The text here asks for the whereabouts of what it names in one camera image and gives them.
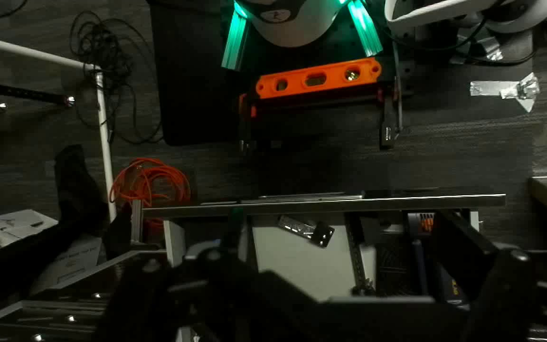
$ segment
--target dark workshop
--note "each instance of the dark workshop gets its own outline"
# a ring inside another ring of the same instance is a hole
[[[547,342],[547,0],[0,0],[0,342]]]

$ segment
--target dark wooden wall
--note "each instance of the dark wooden wall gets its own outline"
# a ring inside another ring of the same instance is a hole
[[[0,40],[70,56],[68,29],[82,10],[133,23],[148,40],[150,16],[144,0],[29,0],[0,20]],[[524,115],[513,101],[469,99],[469,80],[519,80],[534,69],[541,80],[536,111]],[[289,151],[243,158],[238,145],[131,147],[114,143],[114,168],[135,156],[156,156],[192,173],[200,198],[247,198],[274,192],[441,189],[505,192],[507,206],[484,211],[484,232],[502,242],[547,246],[526,194],[530,175],[547,173],[547,48],[519,69],[414,71],[414,97],[407,103],[408,132],[389,153],[376,145],[331,137],[321,145],[295,143]],[[51,105],[10,101],[0,115],[0,213],[32,208],[57,217],[53,156],[67,145],[84,145],[89,172],[103,183],[97,132],[78,116],[93,118],[93,99],[82,73],[0,52],[0,82],[10,86],[78,94],[70,111]],[[160,118],[156,80],[139,67],[141,130]],[[120,130],[129,132],[127,113]]]

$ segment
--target white pole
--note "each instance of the white pole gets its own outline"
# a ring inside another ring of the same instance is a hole
[[[114,185],[112,162],[110,162],[110,143],[108,143],[108,124],[106,124],[106,101],[103,90],[103,73],[95,73],[97,80],[97,101],[99,101],[99,134],[101,134],[101,151],[103,151],[103,166],[105,166],[105,187],[106,187],[106,204],[108,204],[108,219],[116,219],[116,204],[110,202],[108,194]]]
[[[32,58],[32,59],[42,59],[42,61],[63,65],[63,67],[70,67],[70,69],[95,71],[95,65],[84,65],[82,61],[67,59],[67,58],[61,58],[61,56],[31,50],[31,48],[10,44],[10,42],[2,42],[2,40],[0,40],[0,52],[8,52],[8,54],[15,54],[15,56],[27,56],[27,58]]]

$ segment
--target black machine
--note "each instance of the black machine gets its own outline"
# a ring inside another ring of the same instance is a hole
[[[437,213],[424,244],[467,306],[424,297],[315,303],[283,278],[243,265],[236,257],[241,213],[230,223],[219,248],[190,249],[177,268],[162,259],[131,265],[93,341],[173,341],[181,327],[203,341],[547,341],[547,278],[538,257],[496,248],[454,211]]]

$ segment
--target orange extension cord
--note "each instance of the orange extension cord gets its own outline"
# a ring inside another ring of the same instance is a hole
[[[192,189],[181,170],[154,158],[137,158],[118,173],[110,189],[110,202],[114,204],[131,204],[135,200],[144,208],[188,204]]]

